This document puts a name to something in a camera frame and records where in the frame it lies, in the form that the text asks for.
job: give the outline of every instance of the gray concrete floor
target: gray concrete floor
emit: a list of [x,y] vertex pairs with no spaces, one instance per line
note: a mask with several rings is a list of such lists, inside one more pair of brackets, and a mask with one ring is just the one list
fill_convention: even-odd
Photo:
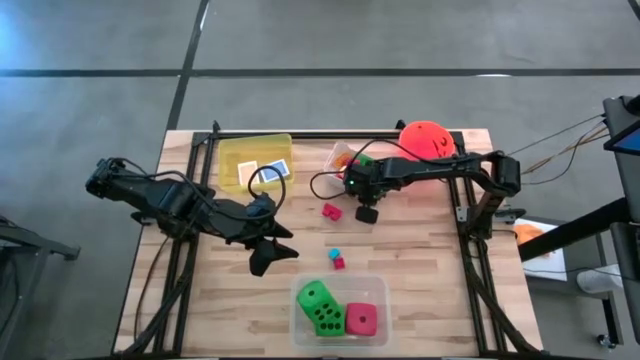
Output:
[[[179,69],[199,0],[0,3],[0,69]],[[195,68],[625,68],[640,64],[640,21],[626,0],[220,0],[209,5]],[[639,77],[424,77],[190,80],[179,129],[387,128],[429,119],[486,127],[506,151],[636,94]],[[0,213],[82,246],[51,258],[15,359],[109,353],[140,233],[131,209],[84,181],[101,157],[158,160],[177,78],[0,78]],[[518,154],[524,165],[564,147],[575,129]],[[561,171],[568,158],[532,180]],[[622,195],[613,157],[582,148],[567,173],[512,203],[569,220]],[[545,348],[608,353],[595,300],[532,291]]]

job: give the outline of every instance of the wooden table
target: wooden table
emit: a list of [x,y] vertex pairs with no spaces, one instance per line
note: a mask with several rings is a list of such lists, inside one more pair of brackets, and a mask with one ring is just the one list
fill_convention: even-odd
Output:
[[[468,152],[492,150],[486,129],[461,131]],[[191,138],[190,131],[168,132],[158,171],[184,172]],[[365,141],[347,142],[357,149]],[[342,208],[344,214],[338,222],[332,222],[321,215],[325,201],[311,194],[309,180],[321,171],[334,143],[335,140],[294,141],[295,182],[276,219],[294,233],[293,239],[284,239],[282,243],[296,249],[300,253],[298,259],[273,263],[265,276],[258,278],[249,274],[250,253],[241,245],[227,246],[221,239],[201,236],[183,356],[305,355],[296,354],[291,347],[291,282],[299,273],[334,272],[327,258],[327,251],[334,247],[340,248],[346,260],[345,273],[374,273],[383,277],[389,286],[393,336],[390,346],[376,356],[477,355],[446,185],[435,180],[426,181],[413,184],[402,192],[389,193],[377,207],[380,215],[373,226],[355,220],[357,201],[338,198],[331,203]],[[395,154],[396,150],[389,144],[373,144],[367,153],[385,157]],[[212,171],[209,186],[220,191],[216,186],[217,159],[214,159]],[[194,178],[199,179],[200,174],[196,172]],[[338,191],[322,179],[316,182],[315,188],[325,195]],[[459,189],[464,189],[462,182]],[[479,187],[475,190],[480,198],[482,190]],[[279,190],[270,195],[278,199]],[[243,203],[249,200],[222,191],[217,197],[229,197]],[[508,229],[506,225],[495,225],[495,228]],[[141,288],[163,240],[164,235],[155,227],[147,227],[142,233],[115,351],[126,348],[133,341],[133,319]],[[488,245],[498,302],[525,338],[542,348],[513,235],[495,232]],[[165,247],[147,291],[142,306],[143,325],[160,304],[169,248]],[[488,310],[482,309],[489,348],[495,349]],[[165,341],[167,348],[173,339],[174,318],[169,319],[167,333],[171,336]]]

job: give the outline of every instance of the card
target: card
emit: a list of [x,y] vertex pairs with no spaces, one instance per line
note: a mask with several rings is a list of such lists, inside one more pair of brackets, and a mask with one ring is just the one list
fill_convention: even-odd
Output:
[[[280,170],[280,173],[282,173],[282,177],[286,177],[287,175],[289,175],[289,168],[287,167],[287,163],[284,161],[284,159],[274,161],[268,165],[271,165],[274,168]],[[262,174],[262,180],[264,182],[271,182],[274,180],[278,180],[278,174],[271,169],[264,169],[260,171],[260,173]]]
[[[238,164],[238,181],[240,185],[247,185],[249,183],[249,179],[251,178],[251,174],[253,174],[258,169],[257,161],[249,161],[246,163]],[[260,176],[256,175],[253,178],[254,184],[260,183]]]

